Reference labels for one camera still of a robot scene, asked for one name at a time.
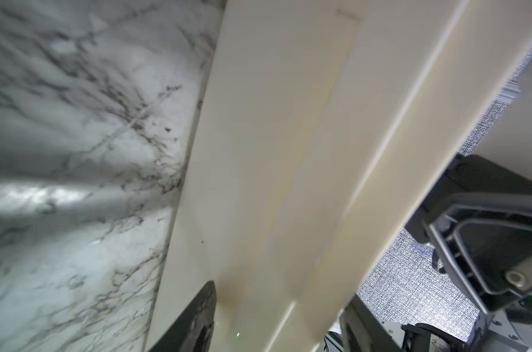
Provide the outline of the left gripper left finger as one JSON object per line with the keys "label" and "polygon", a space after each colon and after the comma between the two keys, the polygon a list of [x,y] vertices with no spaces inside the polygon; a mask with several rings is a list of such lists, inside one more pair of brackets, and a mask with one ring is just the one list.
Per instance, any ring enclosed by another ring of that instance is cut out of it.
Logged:
{"label": "left gripper left finger", "polygon": [[150,352],[207,352],[215,327],[217,294],[208,281]]}

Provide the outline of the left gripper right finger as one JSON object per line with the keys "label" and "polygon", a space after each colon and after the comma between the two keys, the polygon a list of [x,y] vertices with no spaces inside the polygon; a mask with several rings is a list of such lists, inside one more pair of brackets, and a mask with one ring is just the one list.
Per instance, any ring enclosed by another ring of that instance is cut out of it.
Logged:
{"label": "left gripper right finger", "polygon": [[398,346],[358,296],[345,306],[339,318],[344,351],[392,352]]}

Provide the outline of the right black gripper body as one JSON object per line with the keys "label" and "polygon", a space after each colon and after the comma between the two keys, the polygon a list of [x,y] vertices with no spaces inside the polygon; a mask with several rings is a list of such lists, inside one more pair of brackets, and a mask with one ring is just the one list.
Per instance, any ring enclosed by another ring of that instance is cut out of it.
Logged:
{"label": "right black gripper body", "polygon": [[483,312],[532,311],[532,181],[457,155],[405,226],[434,247],[434,269]]}

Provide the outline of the white wrap dispenser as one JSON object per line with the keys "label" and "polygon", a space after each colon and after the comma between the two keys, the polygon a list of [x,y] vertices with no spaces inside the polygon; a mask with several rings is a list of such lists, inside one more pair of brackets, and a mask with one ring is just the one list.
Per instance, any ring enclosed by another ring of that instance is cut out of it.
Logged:
{"label": "white wrap dispenser", "polygon": [[154,306],[314,351],[532,46],[532,1],[229,1]]}

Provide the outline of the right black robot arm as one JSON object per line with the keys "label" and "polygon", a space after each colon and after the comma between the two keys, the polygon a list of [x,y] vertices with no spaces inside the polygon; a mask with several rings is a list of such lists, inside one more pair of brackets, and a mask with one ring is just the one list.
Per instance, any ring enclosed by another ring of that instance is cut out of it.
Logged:
{"label": "right black robot arm", "polygon": [[478,308],[452,351],[532,351],[532,181],[457,155],[406,224],[433,269]]}

